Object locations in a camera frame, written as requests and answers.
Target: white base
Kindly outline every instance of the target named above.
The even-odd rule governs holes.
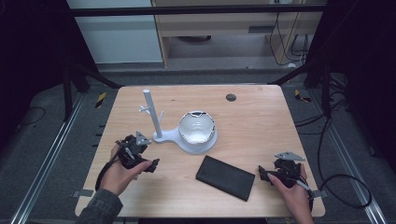
[[[180,136],[180,133],[178,132],[178,127],[171,131],[162,130],[162,133],[163,133],[162,138],[159,138],[157,136],[157,133],[153,134],[153,139],[156,143],[173,142],[173,143],[176,143],[184,151],[186,151],[190,154],[195,154],[195,155],[202,154],[202,153],[208,151],[210,148],[212,148],[216,144],[216,141],[218,140],[218,130],[217,129],[215,130],[213,137],[209,141],[207,141],[205,143],[201,143],[201,144],[196,144],[196,145],[187,143],[186,140],[184,140],[184,138],[182,138]]]

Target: white vertical post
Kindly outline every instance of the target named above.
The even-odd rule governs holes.
[[[143,90],[143,94],[145,94],[146,103],[148,104],[148,111],[151,115],[157,137],[162,138],[163,132],[161,131],[160,122],[157,118],[157,112],[155,111],[154,103],[152,103],[151,93],[149,92],[149,90]]]

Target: white round object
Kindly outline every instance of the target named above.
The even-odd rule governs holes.
[[[204,111],[191,111],[180,120],[178,131],[192,145],[209,141],[215,132],[215,121]]]

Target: floor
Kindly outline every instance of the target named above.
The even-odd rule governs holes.
[[[295,52],[302,49],[303,42],[304,39],[299,37],[294,46]],[[290,57],[295,61],[285,65],[277,64],[264,35],[212,36],[206,42],[174,38],[166,68],[138,67],[133,72],[106,71],[103,75],[127,85],[267,83],[286,75],[293,67],[304,62],[300,56],[294,56],[291,52]],[[304,74],[282,86],[296,123],[321,113],[318,103],[320,87],[305,90],[303,80]],[[39,194],[33,197],[34,206],[27,208],[31,223],[71,223],[76,218],[74,207],[77,198],[71,195],[82,188],[103,125],[111,110],[112,100],[117,94],[116,90],[110,90],[93,79],[89,81],[92,88],[88,94],[81,96],[73,91],[74,100],[82,97],[83,103],[67,139],[61,142],[60,150],[52,155],[57,159],[49,164],[47,180],[38,188]],[[299,90],[304,99],[296,99],[295,90]],[[106,91],[106,100],[100,109],[95,109],[97,96],[103,91]],[[334,103],[342,103],[343,99],[342,95],[333,96]],[[32,102],[32,106],[36,107],[32,107],[26,115],[9,144],[13,153],[0,160],[0,223],[8,223],[16,214],[35,182],[35,175],[41,171],[41,165],[49,155],[49,148],[52,148],[57,133],[62,129],[62,101],[62,86],[39,93]],[[319,119],[312,125],[297,128],[312,169],[317,170],[321,166],[325,176],[350,173],[362,178],[369,185],[375,200],[370,207],[362,210],[350,208],[334,197],[328,197],[324,199],[327,213],[324,217],[316,218],[316,223],[396,223],[396,215],[393,213],[396,203],[391,200],[396,196],[395,174],[383,159],[370,156],[364,136],[353,116],[347,113],[347,104],[339,104],[333,109],[331,126],[323,135],[319,147],[324,121]],[[317,160],[318,148],[321,148],[320,162]],[[314,178],[317,182],[320,180],[318,172],[314,172]],[[364,201],[367,194],[360,192],[364,189],[351,183],[348,179],[337,180],[331,186],[341,198],[349,202]],[[285,218],[269,218],[268,221],[287,223]]]

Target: table top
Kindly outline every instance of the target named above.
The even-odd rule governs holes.
[[[291,151],[306,158],[282,90],[273,85],[133,86],[119,90],[97,148],[84,189],[94,189],[100,171],[117,139],[140,131],[147,138],[155,132],[151,116],[139,112],[147,106],[143,90],[150,90],[157,113],[163,111],[162,130],[173,130],[187,112],[201,110],[215,121],[217,143],[206,153],[191,155],[174,143],[152,141],[143,158],[159,158],[157,170],[143,173],[121,194],[119,217],[289,217],[274,186],[260,180],[258,166],[275,170],[276,153]],[[234,94],[230,102],[227,94]],[[256,177],[247,202],[215,189],[195,175],[208,155]],[[317,189],[307,161],[307,182]],[[79,215],[92,197],[80,197]],[[315,199],[312,215],[325,208]]]

